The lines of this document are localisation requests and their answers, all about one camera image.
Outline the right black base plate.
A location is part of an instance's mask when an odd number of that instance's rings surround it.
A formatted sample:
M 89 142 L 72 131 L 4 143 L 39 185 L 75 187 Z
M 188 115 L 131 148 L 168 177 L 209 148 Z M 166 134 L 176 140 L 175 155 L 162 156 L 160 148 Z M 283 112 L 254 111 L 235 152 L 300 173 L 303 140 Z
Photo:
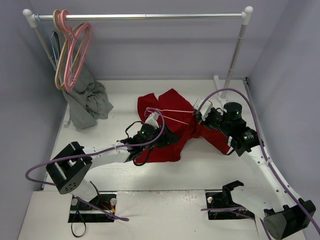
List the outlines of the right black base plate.
M 227 203 L 223 198 L 222 191 L 206 191 L 205 198 L 206 209 L 210 209 L 205 212 L 210 221 L 255 220 L 255 215 L 248 209 L 239 204 Z

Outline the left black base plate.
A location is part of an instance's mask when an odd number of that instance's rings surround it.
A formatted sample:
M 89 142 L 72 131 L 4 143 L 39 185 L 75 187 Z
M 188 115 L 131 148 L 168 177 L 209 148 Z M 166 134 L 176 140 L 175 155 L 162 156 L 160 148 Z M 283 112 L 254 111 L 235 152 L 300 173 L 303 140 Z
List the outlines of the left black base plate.
M 116 192 L 102 191 L 100 193 L 100 199 L 94 200 L 92 204 L 112 214 L 113 210 L 116 210 L 116 200 Z M 115 221 L 112 217 L 109 217 L 100 210 L 78 201 L 73 196 L 70 202 L 68 223 L 82 223 L 81 217 L 85 223 L 113 223 Z

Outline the tan plastic hanger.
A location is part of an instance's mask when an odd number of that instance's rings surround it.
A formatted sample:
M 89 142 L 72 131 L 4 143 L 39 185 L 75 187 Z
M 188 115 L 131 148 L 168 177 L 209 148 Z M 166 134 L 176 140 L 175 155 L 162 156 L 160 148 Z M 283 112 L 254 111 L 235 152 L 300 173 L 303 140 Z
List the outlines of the tan plastic hanger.
M 76 85 L 84 65 L 90 46 L 92 30 L 88 23 L 81 23 L 75 28 L 66 24 L 69 12 L 55 10 L 53 12 L 53 23 L 55 28 L 64 35 L 64 43 L 57 61 L 55 71 L 55 86 L 70 93 Z

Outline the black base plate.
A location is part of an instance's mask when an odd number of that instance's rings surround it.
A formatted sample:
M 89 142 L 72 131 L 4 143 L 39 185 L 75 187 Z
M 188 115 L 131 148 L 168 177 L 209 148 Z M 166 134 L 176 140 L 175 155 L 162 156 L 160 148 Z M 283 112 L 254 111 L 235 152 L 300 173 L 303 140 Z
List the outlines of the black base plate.
M 92 204 L 112 214 L 113 210 L 116 210 L 116 200 L 116 192 L 102 191 L 100 193 L 100 199 L 94 200 Z M 68 223 L 82 223 L 81 217 L 85 223 L 113 223 L 115 221 L 112 217 L 109 217 L 100 210 L 78 201 L 73 196 L 70 202 Z
M 223 198 L 222 191 L 206 191 L 205 198 L 206 209 L 210 209 L 205 212 L 210 221 L 255 220 L 255 215 L 248 209 L 239 204 L 227 203 Z

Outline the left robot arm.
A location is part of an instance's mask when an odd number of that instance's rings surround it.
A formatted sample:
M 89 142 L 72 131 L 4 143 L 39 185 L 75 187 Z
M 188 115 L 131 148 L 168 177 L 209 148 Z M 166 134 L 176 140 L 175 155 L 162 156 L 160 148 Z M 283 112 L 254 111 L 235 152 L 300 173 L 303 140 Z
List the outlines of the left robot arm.
M 100 193 L 92 182 L 85 180 L 88 171 L 108 164 L 134 161 L 146 150 L 164 148 L 179 140 L 180 137 L 167 126 L 157 128 L 144 123 L 134 136 L 118 141 L 108 151 L 98 153 L 95 150 L 93 156 L 88 156 L 77 141 L 71 142 L 55 157 L 67 159 L 48 164 L 46 171 L 61 195 L 72 194 L 81 198 L 87 209 L 94 210 L 100 204 Z

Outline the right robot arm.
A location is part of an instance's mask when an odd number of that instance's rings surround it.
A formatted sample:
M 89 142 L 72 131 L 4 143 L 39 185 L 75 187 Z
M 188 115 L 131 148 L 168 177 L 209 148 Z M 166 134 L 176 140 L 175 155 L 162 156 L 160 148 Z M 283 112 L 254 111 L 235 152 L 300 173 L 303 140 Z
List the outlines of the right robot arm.
M 282 240 L 306 227 L 316 207 L 291 188 L 267 154 L 258 129 L 252 129 L 242 118 L 242 105 L 227 102 L 217 110 L 211 102 L 199 99 L 194 105 L 199 123 L 217 130 L 227 138 L 227 144 L 243 158 L 261 182 L 265 197 L 254 194 L 239 180 L 222 187 L 221 200 L 227 206 L 242 206 L 262 219 L 268 233 Z

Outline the red t shirt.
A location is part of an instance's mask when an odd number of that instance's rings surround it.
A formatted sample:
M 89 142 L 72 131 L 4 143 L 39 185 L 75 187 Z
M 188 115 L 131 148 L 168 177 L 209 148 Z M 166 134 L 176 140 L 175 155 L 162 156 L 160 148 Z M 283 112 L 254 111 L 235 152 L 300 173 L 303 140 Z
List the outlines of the red t shirt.
M 223 155 L 228 154 L 231 148 L 228 139 L 223 133 L 198 124 L 193 115 L 193 106 L 176 90 L 170 89 L 156 97 L 154 93 L 140 96 L 137 99 L 137 113 L 143 122 L 150 115 L 145 113 L 146 108 L 155 108 L 162 112 L 164 122 L 171 132 L 180 137 L 179 142 L 164 148 L 155 147 L 152 151 L 144 151 L 135 160 L 136 164 L 161 162 L 177 162 L 181 159 L 181 152 L 190 139 L 204 138 Z

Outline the white metal clothes rack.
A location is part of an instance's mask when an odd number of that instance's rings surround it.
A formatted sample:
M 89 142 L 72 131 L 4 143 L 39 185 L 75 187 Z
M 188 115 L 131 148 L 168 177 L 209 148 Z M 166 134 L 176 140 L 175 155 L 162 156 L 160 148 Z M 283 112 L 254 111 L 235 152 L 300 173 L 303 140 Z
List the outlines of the white metal clothes rack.
M 233 56 L 231 58 L 231 63 L 228 69 L 227 77 L 224 82 L 224 86 L 220 87 L 218 76 L 214 77 L 216 86 L 222 90 L 222 93 L 218 96 L 218 99 L 223 104 L 227 100 L 227 88 L 230 85 L 231 77 L 234 72 L 235 64 L 240 52 L 240 47 L 245 35 L 247 26 L 250 22 L 254 8 L 252 6 L 247 6 L 242 13 L 182 13 L 182 14 L 68 14 L 66 16 L 66 21 L 115 21 L 115 20 L 172 20 L 172 19 L 241 19 L 241 27 L 239 34 L 237 36 L 237 42 L 233 51 Z M 28 24 L 31 24 L 31 16 L 34 14 L 30 9 L 24 9 L 22 14 L 26 18 Z M 52 21 L 52 15 L 44 15 L 45 20 L 42 21 Z

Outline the grey t shirt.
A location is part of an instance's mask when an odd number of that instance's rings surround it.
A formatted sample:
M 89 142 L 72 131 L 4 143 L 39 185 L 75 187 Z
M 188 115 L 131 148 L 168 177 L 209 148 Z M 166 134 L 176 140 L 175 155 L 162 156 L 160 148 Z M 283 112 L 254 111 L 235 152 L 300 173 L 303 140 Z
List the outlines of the grey t shirt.
M 71 92 L 67 92 L 60 85 L 62 78 L 60 70 L 56 70 L 55 84 L 62 90 L 63 96 L 69 105 L 69 119 L 78 130 L 91 128 L 97 125 L 97 120 L 108 118 L 114 106 L 109 102 L 104 85 L 94 80 L 85 65 L 82 66 L 77 82 Z

